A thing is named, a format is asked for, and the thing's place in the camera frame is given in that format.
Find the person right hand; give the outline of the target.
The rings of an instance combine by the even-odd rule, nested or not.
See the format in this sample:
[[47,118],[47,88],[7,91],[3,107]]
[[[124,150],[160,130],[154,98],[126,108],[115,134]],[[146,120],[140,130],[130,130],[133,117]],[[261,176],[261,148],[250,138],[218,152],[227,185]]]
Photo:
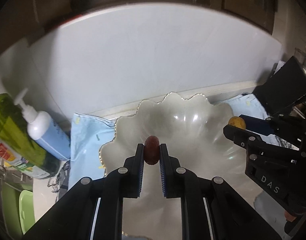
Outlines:
[[284,211],[284,216],[288,222],[293,222],[297,218],[296,216],[293,216],[290,213],[288,213],[288,211]]

